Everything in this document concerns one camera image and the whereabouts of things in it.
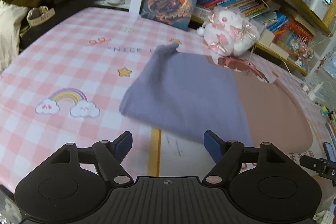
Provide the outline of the pink checkered table mat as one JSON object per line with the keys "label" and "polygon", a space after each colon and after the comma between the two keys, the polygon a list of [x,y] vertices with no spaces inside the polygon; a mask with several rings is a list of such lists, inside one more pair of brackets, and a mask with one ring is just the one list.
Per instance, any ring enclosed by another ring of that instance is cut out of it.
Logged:
{"label": "pink checkered table mat", "polygon": [[214,162],[200,143],[132,121],[123,95],[159,45],[211,55],[194,30],[87,8],[38,38],[1,74],[1,184],[18,182],[66,143],[89,147],[133,134],[123,167],[133,177],[204,177]]}

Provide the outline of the white pink plush toy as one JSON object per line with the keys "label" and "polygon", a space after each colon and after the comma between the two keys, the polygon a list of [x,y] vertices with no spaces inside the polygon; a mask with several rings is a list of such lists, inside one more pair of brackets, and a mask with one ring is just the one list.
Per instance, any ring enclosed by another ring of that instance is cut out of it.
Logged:
{"label": "white pink plush toy", "polygon": [[207,15],[197,34],[213,52],[221,56],[239,57],[258,42],[264,28],[237,8],[220,6]]}

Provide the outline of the white wristwatch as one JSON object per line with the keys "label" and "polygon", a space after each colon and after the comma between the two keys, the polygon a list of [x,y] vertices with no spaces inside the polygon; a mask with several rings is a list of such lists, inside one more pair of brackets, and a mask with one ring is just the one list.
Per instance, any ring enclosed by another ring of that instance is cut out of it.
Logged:
{"label": "white wristwatch", "polygon": [[32,8],[27,14],[27,22],[30,27],[36,27],[48,21],[55,15],[54,8],[49,9],[47,6]]}

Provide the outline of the black smartphone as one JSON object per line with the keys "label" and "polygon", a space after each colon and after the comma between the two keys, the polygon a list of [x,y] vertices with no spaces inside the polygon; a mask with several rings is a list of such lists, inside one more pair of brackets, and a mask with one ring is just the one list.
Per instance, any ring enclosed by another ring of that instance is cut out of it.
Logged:
{"label": "black smartphone", "polygon": [[323,143],[323,149],[324,149],[324,151],[325,151],[327,160],[336,162],[335,153],[334,153],[334,151],[333,151],[333,147],[332,147],[331,143],[329,143],[329,142],[324,142],[324,143]]}

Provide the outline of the row of colourful shelf books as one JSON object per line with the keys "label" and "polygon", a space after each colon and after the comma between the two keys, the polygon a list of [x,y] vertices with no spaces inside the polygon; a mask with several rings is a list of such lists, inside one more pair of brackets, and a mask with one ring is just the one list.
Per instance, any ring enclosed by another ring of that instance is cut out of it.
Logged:
{"label": "row of colourful shelf books", "polygon": [[260,40],[264,45],[290,48],[294,42],[309,43],[314,38],[294,11],[267,0],[197,0],[192,20],[202,23],[216,8],[236,9],[264,26],[266,38]]}

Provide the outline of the purple and brown sweater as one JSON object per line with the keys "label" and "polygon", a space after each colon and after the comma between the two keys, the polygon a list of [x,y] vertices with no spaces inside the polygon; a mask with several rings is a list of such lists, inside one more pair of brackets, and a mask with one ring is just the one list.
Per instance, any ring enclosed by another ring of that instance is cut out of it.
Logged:
{"label": "purple and brown sweater", "polygon": [[179,52],[176,43],[156,48],[120,113],[199,143],[208,130],[250,147],[267,141],[284,153],[305,152],[313,143],[302,107],[281,81],[265,83],[252,71]]}

